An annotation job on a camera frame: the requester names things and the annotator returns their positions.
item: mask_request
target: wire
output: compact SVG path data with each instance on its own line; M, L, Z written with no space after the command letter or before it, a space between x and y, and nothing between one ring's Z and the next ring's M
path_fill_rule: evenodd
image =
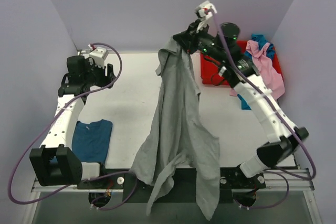
M214 86L220 86L220 85L222 85L223 84L223 82L225 81L225 79L223 79L222 81L220 81L218 84L214 84L214 82L213 82L213 78L215 77L215 75L216 75L217 73L214 73L212 76L211 76L211 83L212 83L212 85L214 85Z
M302 148L304 154L306 155L311 167L312 167L312 175L311 177L303 177L303 176L300 176L300 175L297 175L297 174L294 174L294 173L291 173L291 172L288 172L284 169L280 169L279 167L276 167L277 169L281 170L282 172L284 173L287 173L291 176L294 176L296 178L301 178L303 180L313 180L315 177L316 177L316 166L315 166L315 163L312 159L312 157L310 156L307 148L305 147L305 145L303 144L303 142L301 141L301 139L299 138L299 136L296 134L296 132L289 126L289 124L285 121L285 119L283 119L283 117L279 114L279 112L277 111L277 109L274 107L273 103L271 102L271 100L256 86L253 84L253 82L251 82L238 68L237 66L235 65L234 61L233 61L233 58L231 56L231 53L230 53L230 50L227 46L227 43L225 41L225 38L224 38L224 34L223 34L223 31L219 25L219 23L217 22L217 17L216 17L216 14L214 12L214 10L211 8L211 9L208 9L205 11L205 13L207 14L208 12L211 12L213 14L213 17L214 17L214 23L215 23L215 26L218 30L218 34L219 34L219 38L220 38L220 41L222 42L223 44L223 47L225 49L225 52L227 54L227 58L228 58L228 61L230 62L230 65L232 66L232 68L235 70L236 73L238 73L242 79L244 81L246 81L248 84L250 84L255 90L258 91L259 94L262 94L264 96L264 99L266 100L266 102L268 103L268 105L271 107L271 109L274 111L275 115L279 118L279 120L284 124L284 126L289 130L289 132L292 134L292 136L295 138L295 140L298 142L298 144L300 145L300 147Z
M89 95L89 94L92 94L92 93L96 93L98 91L101 91L103 89L106 89L106 88L109 88L111 87L120 77L120 74L121 74L121 71L122 71L122 60L121 60L121 57L120 57L120 54L110 45L108 44L105 44L105 43L101 43L101 42L96 42L96 43L93 43L93 44L90 44L91 46L95 46L95 45L99 45L99 46L105 46L105 47L108 47L110 49L112 49L115 54L118 56L118 59L119 59L119 62L120 62L120 69L119 69L119 72L116 76L116 78L114 78L108 85L102 87L102 88L99 88L99 89L96 89L96 90L92 90L92 91L88 91L88 92L85 92L85 93L82 93L82 94L79 94L78 96L72 98L54 117L54 119L42 130L42 132L32 141L32 143L27 147L27 149L23 152L23 154L21 155L21 157L18 159L18 161L16 162L16 164L14 165L14 168L9 176L9 180L8 180L8 185L7 185L7 194L8 194L8 197L9 199L15 203L15 204L19 204L19 205L27 205L27 204L32 204L32 203L36 203L36 202L39 202L41 200L44 200L56 193L58 193L59 191L62 191L63 189L67 188L68 186L70 185L65 185L65 186L62 186L60 188L58 188L57 190L53 191L52 193L46 195L46 196L43 196L41 198L38 198L38 199L34 199L34 200L29 200L29 201L21 201L21 200L17 200L14 198L13 194L12 194L12 184L13 184L13 179L14 179L14 175L16 173L16 170L17 168L19 167L19 164L21 163L22 159L24 158L24 156L27 154L27 152L30 150L30 148L43 136L44 133L46 133L50 128L51 126L55 123L55 121L62 115L63 111L69 107L74 101L76 101L77 99L85 96L85 95ZM104 176L101 176L101 177L97 177L95 178L96 179L101 179L103 178Z
M95 180L98 180L98 179L101 179L101 178L107 178L109 176L114 176L114 175L119 175L119 174L133 174L135 175L135 173L131 172L131 171L126 171L126 172L116 172L116 173L111 173L111 174L107 174L107 175L103 175L103 176L100 176L100 177L97 177L97 178L93 178L93 179L90 179L90 181L95 181ZM122 205L124 205L126 203L127 200L129 200L129 198L131 198L131 196L133 195L133 193L135 192L136 188L137 188L137 185L138 185L138 179L135 178L135 183L134 183L134 187L132 189L132 191L128 194L128 196L119 204L113 206L113 207L110 207L110 208L101 208L99 207L97 210L101 210L101 211L109 211L109 210L114 210L118 207L121 207ZM91 204L93 205L98 199L102 198L104 196L100 196L96 199L94 199Z
M282 174L280 174L280 173L272 172L271 170L266 170L266 171L264 171L264 173L272 173L272 174L276 174L276 175L279 175L280 177L282 177L282 178L285 180L286 185L287 185L287 189L286 189L285 196L284 196L281 200L279 200L278 202L276 202L276 203L274 203L274 204L272 204L272 205L269 205L269 206L260 206L260 207L246 207L246 206L243 206L242 204L240 204L240 203L235 199L235 201L236 201L240 206L242 206L243 208L248 209L248 210L273 208L273 207L279 206L281 203L283 203L283 202L287 199L287 197L288 197L288 195L289 195L289 183L288 183L288 180L285 178L285 176L282 175Z
M208 58L205 57L205 55L203 55L203 59L204 59L205 61L208 61L208 62L213 63L213 64L215 64L216 66L220 67L220 65L218 64L217 61L208 59Z

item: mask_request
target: lavender wall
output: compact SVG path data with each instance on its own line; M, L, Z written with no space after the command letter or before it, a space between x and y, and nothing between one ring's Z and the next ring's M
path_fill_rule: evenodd
M53 118L66 57L75 54L50 0L0 0L0 216L22 223L25 206L7 197L7 181L19 155ZM26 200L34 180L26 157L13 184Z
M113 44L121 51L154 51L184 30L194 8L205 0L52 0L79 48L88 41ZM241 38L252 32L271 38L293 0L210 0L223 22L241 27Z
M314 180L323 223L335 223L335 0L294 0L272 42L285 75L285 112L310 132L306 145L318 169ZM304 155L298 158L307 167Z

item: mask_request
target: fabric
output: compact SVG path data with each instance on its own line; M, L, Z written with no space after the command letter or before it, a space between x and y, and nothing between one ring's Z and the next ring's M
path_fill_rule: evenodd
M159 50L156 74L162 82L151 131L137 152L131 171L154 186L146 213L174 186L176 166L196 168L196 202L210 220L219 201L219 140L202 126L198 113L200 91L190 55L171 38Z
M247 102L242 98L242 96L239 94L238 98L241 100L241 107L242 110L251 110L250 106L247 104Z
M267 88L272 90L272 96L277 100L285 92L285 85L281 74L279 74L272 65L272 60L266 57L267 48L269 43L265 43L261 50L259 50L259 44L256 41L249 40L246 45L246 51L252 55L252 61L258 68L264 84ZM230 90L230 95L236 96L237 92L234 89ZM246 101L241 98L242 107Z
M252 34L251 40L259 43L259 50L261 50L266 43L269 43L262 34ZM252 59L252 55L248 51L245 51L244 55ZM274 55L275 55L274 45L270 43L266 51L266 56L271 60L273 60Z
M81 162L105 164L113 124L107 120L89 124L77 122L72 152Z

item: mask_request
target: white tabletop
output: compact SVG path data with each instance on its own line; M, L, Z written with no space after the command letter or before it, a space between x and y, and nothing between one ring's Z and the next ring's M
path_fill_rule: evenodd
M122 54L123 70L112 89L89 95L79 116L83 123L109 120L113 123L106 168L130 168L136 152L151 128L158 103L161 77L155 74L158 55ZM200 78L199 55L193 55L196 82L201 90L200 116L204 126L219 137L221 167L235 167L252 157L267 142L252 111L241 110L240 100L229 96L229 88L205 86ZM119 62L110 54L106 63ZM291 155L279 166L295 166Z

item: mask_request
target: red plastic container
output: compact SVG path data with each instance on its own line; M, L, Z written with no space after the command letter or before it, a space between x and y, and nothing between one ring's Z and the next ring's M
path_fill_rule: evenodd
M245 52L247 41L238 41L237 43L242 48L242 52ZM279 63L279 60L278 60L278 57L277 57L277 53L275 53L275 55L274 55L273 67L279 74L281 74L281 76L283 78L280 63ZM211 62L208 62L208 61L204 60L203 59L203 54L201 53L201 78L202 78L202 83L203 84L211 84L211 85L220 83L223 80L223 78L220 77L219 75L217 75L217 73L218 73L218 68L214 64L212 64ZM224 81L222 83L222 85L228 85L227 81Z

